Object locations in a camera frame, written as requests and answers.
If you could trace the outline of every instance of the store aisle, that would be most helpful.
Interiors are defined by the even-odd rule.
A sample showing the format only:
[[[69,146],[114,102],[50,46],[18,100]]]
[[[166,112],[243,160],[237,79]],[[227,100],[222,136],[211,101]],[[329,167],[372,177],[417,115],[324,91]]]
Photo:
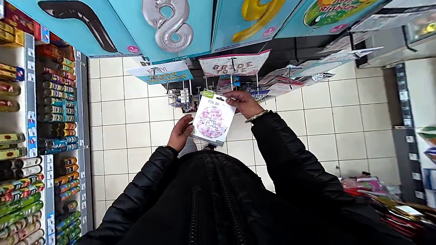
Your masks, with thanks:
[[[93,59],[89,64],[94,216],[106,209],[140,171],[158,146],[165,146],[180,109],[168,105],[162,85],[147,85],[123,74],[130,58]],[[338,177],[369,171],[399,184],[387,98],[380,69],[355,70],[353,63],[332,70],[322,82],[262,103],[278,112],[327,172]],[[235,115],[224,147],[247,164],[274,191],[250,125]],[[205,146],[196,141],[198,149]]]

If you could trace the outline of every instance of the birthday balloon package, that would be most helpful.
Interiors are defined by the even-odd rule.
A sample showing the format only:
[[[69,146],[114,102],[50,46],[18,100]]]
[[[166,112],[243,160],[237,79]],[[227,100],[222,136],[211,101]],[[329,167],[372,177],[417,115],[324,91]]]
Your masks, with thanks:
[[[204,90],[194,118],[190,137],[223,146],[236,108],[225,102],[226,98]]]

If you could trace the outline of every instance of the happy birthday banner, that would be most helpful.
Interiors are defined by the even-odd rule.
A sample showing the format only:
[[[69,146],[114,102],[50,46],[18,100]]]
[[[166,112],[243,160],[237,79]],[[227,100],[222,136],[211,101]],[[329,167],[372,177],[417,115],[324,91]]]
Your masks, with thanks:
[[[124,70],[148,84],[194,79],[185,61],[126,68]]]

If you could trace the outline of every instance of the number 8 balloon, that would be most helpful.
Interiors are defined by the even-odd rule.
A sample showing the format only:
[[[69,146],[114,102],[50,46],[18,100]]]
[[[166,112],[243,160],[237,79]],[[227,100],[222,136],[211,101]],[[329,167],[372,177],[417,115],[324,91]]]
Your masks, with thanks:
[[[171,16],[162,14],[163,7],[170,7]],[[168,52],[180,52],[192,43],[194,31],[186,23],[189,17],[187,0],[143,0],[142,13],[149,25],[156,28],[154,35],[157,45]]]

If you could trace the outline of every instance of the price label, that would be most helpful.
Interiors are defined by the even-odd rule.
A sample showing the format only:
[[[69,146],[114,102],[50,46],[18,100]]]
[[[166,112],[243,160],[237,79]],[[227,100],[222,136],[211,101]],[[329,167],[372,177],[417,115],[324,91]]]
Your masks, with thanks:
[[[27,61],[27,68],[34,71],[35,70],[35,62]]]

